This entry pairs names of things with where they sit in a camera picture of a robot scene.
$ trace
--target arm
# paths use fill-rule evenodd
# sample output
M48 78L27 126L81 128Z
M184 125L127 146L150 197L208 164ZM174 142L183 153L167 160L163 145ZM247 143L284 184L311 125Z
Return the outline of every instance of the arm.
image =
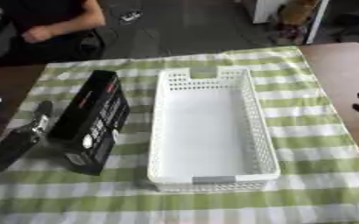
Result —
M102 9L97 3L97 0L86 0L82 8L84 12L78 17L56 24L32 27L23 33L22 36L26 42L37 43L55 36L106 25Z

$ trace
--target wooden table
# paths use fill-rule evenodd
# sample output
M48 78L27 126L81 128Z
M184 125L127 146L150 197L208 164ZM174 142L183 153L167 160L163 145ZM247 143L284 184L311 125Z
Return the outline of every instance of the wooden table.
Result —
M359 44L311 45L300 48L336 110L359 145L359 113L351 105L359 102ZM0 68L0 132L16 112L45 66Z

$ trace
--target green striped tablecloth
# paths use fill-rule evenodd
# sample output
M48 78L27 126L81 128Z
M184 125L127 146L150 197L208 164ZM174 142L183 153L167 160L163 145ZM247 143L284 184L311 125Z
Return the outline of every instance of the green striped tablecloth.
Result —
M157 75L248 66L281 177L258 192L161 193L145 179ZM44 99L59 115L92 70L117 71L131 114L99 177L32 153L0 175L0 223L359 223L359 150L296 47L50 64L10 127Z

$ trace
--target white plastic basket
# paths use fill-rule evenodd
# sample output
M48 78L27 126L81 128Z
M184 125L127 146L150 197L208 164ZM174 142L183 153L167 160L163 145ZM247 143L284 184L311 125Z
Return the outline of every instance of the white plastic basket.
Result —
M280 168L243 66L191 79L188 68L158 77L148 178L163 192L256 190Z

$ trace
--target black box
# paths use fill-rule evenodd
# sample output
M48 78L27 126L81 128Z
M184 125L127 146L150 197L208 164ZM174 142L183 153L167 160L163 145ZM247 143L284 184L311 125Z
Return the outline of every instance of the black box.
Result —
M71 170L99 175L130 108L116 73L94 71L47 135Z

